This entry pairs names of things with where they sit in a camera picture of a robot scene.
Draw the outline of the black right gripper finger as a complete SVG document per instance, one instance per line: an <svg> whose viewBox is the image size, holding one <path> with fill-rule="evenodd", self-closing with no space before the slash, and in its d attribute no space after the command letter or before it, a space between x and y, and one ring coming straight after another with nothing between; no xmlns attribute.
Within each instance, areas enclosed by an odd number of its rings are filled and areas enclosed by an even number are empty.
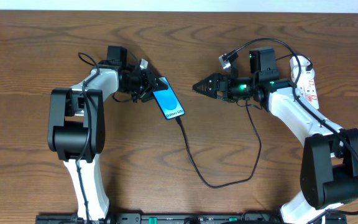
<svg viewBox="0 0 358 224"><path fill-rule="evenodd" d="M203 80L205 83L221 83L226 81L226 76L222 73L213 73Z"/></svg>
<svg viewBox="0 0 358 224"><path fill-rule="evenodd" d="M208 96L210 98L218 98L218 84L216 81L200 81L192 86L193 91Z"/></svg>

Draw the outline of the blue screen smartphone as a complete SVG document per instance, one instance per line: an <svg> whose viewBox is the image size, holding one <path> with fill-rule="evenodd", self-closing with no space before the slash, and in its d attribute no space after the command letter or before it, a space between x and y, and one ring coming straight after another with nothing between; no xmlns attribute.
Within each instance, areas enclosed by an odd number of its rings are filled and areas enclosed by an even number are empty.
<svg viewBox="0 0 358 224"><path fill-rule="evenodd" d="M166 90L159 90L153 92L154 98L166 120L175 119L176 117L183 116L185 110L179 102L175 92L171 88L168 80L165 77L159 80L166 84Z"/></svg>

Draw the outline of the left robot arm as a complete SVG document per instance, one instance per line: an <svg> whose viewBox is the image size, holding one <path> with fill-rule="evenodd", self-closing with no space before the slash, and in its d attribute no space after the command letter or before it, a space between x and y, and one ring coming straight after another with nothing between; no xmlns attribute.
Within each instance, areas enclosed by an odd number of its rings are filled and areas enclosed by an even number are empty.
<svg viewBox="0 0 358 224"><path fill-rule="evenodd" d="M78 202L72 223L114 223L110 201L104 190L100 154L105 143L104 103L115 93L129 94L130 101L147 102L154 93L167 90L144 59L131 65L130 51L110 45L106 59L97 62L78 52L91 66L89 75L69 88L55 88L50 96L48 146L70 173Z"/></svg>

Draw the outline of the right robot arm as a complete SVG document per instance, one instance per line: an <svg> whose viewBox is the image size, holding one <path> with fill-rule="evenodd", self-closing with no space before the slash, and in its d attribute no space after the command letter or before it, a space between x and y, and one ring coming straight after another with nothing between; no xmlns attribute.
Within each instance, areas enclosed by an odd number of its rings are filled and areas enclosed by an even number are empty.
<svg viewBox="0 0 358 224"><path fill-rule="evenodd" d="M193 90L230 103L254 100L301 142L301 190L281 206L283 222L325 223L330 214L342 216L340 206L358 199L358 129L344 129L319 112L308 58L292 53L291 77L282 79L273 48L249 53L251 77L239 76L237 53L231 52L219 59L227 73L214 73Z"/></svg>

